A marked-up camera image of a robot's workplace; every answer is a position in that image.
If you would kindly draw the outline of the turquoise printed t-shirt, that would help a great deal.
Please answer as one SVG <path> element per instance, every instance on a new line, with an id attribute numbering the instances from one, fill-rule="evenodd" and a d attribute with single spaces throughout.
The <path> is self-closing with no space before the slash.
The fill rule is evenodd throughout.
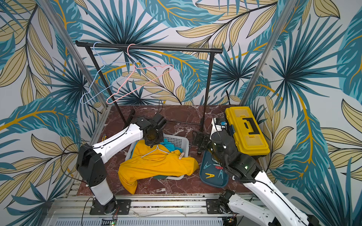
<path id="1" fill-rule="evenodd" d="M 180 151 L 180 153 L 183 153 L 183 150 L 181 148 L 176 147 L 173 143 L 169 142 L 166 138 L 160 144 L 163 145 L 170 152 L 174 152 L 175 150 L 178 150 L 178 151 Z"/>

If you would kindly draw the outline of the yellow t-shirt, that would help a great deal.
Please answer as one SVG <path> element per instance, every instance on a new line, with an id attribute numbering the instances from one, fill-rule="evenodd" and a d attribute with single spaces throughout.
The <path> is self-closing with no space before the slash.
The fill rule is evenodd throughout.
<path id="1" fill-rule="evenodd" d="M 179 160 L 180 151 L 175 150 L 170 154 L 154 154 L 141 158 L 142 155 L 154 149 L 145 145 L 140 140 L 133 151 L 133 156 L 128 161 L 120 164 L 118 176 L 123 187 L 131 194 L 135 194 L 138 180 L 154 176 L 179 177 L 192 175 L 199 164 L 195 158 L 183 157 Z"/>

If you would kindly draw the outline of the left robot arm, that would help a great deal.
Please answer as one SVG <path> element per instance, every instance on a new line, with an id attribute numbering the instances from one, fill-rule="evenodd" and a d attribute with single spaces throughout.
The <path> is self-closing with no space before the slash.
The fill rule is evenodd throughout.
<path id="1" fill-rule="evenodd" d="M 94 195 L 95 205 L 101 213 L 113 215 L 118 209 L 117 200 L 107 183 L 105 164 L 118 152 L 133 142 L 144 140 L 145 145 L 154 147 L 164 141 L 163 128 L 166 119 L 155 114 L 147 119 L 139 117 L 119 133 L 94 145 L 81 145 L 75 168 Z"/>

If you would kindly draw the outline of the light blue wire hanger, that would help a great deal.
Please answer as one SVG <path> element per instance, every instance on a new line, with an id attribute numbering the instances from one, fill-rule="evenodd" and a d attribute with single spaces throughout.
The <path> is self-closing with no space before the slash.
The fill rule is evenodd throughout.
<path id="1" fill-rule="evenodd" d="M 91 84 L 89 85 L 89 91 L 84 93 L 80 99 L 80 104 L 82 105 L 85 105 L 85 104 L 88 104 L 90 101 L 94 100 L 95 98 L 98 97 L 98 95 L 103 95 L 103 92 L 104 91 L 108 91 L 108 97 L 109 98 L 112 98 L 114 93 L 111 92 L 111 89 L 113 87 L 113 85 L 115 84 L 115 82 L 118 81 L 118 79 L 114 80 L 110 85 L 108 85 L 108 82 L 106 81 L 105 79 L 105 76 L 102 72 L 102 70 L 107 67 L 107 66 L 112 66 L 113 64 L 125 64 L 126 66 L 129 66 L 129 65 L 133 65 L 134 66 L 134 70 L 133 72 L 135 72 L 136 70 L 139 69 L 138 67 L 138 63 L 140 63 L 141 65 L 143 64 L 142 61 L 135 61 L 135 62 L 123 62 L 123 61 L 116 61 L 114 60 L 113 62 L 111 63 L 107 63 L 106 61 L 104 61 L 104 59 L 102 58 L 102 55 L 96 51 L 96 48 L 109 48 L 109 49 L 120 49 L 121 46 L 126 48 L 127 49 L 127 53 L 128 53 L 128 49 L 129 47 L 131 47 L 132 45 L 134 44 L 130 44 L 130 45 L 123 45 L 123 44 L 117 44 L 117 45 L 112 45 L 112 44 L 106 44 L 106 43 L 101 43 L 99 41 L 97 42 L 94 42 L 94 43 L 90 43 L 90 42 L 79 42 L 79 41 L 76 41 L 76 45 L 78 47 L 85 47 L 90 58 L 92 59 L 92 62 L 94 64 L 94 67 L 95 69 L 97 70 Z M 103 63 L 103 66 L 100 67 L 97 60 L 95 59 L 95 56 L 94 56 L 94 52 L 96 53 L 96 55 L 100 58 L 101 62 Z M 95 82 L 96 80 L 98 79 L 98 77 L 101 78 L 101 80 L 103 81 L 103 84 L 104 84 L 104 89 L 102 89 L 101 91 L 99 91 L 97 94 L 93 95 L 90 99 L 88 99 L 87 101 L 84 101 L 84 97 L 87 96 L 88 94 L 90 95 L 91 94 L 91 91 L 93 88 L 95 88 Z"/>

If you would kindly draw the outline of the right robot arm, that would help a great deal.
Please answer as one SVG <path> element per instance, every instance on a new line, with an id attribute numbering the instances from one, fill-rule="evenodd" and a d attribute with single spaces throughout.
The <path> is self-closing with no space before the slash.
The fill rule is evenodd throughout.
<path id="1" fill-rule="evenodd" d="M 212 135 L 195 131 L 192 144 L 199 151 L 210 153 L 233 180 L 247 187 L 265 205 L 262 208 L 226 189 L 218 199 L 206 201 L 209 214 L 239 214 L 260 226 L 319 225 L 314 215 L 303 213 L 285 197 L 253 157 L 237 150 L 226 131 Z"/>

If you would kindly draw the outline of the pale blue wire hanger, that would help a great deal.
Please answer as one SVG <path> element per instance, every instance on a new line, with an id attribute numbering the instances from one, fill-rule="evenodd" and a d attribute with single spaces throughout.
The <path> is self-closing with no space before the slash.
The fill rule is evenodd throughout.
<path id="1" fill-rule="evenodd" d="M 167 149 L 163 150 L 161 148 L 161 145 L 156 145 L 156 147 L 154 149 L 152 149 L 151 151 L 149 151 L 146 154 L 142 155 L 141 158 L 144 158 L 144 157 L 149 156 L 149 155 L 154 155 L 154 154 L 170 154 L 170 152 Z"/>

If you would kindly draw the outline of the yellow clothespin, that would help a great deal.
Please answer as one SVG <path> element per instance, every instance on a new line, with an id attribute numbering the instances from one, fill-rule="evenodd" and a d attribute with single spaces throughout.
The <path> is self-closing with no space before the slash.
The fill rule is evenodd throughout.
<path id="1" fill-rule="evenodd" d="M 205 173 L 206 179 L 214 178 L 215 174 Z"/>

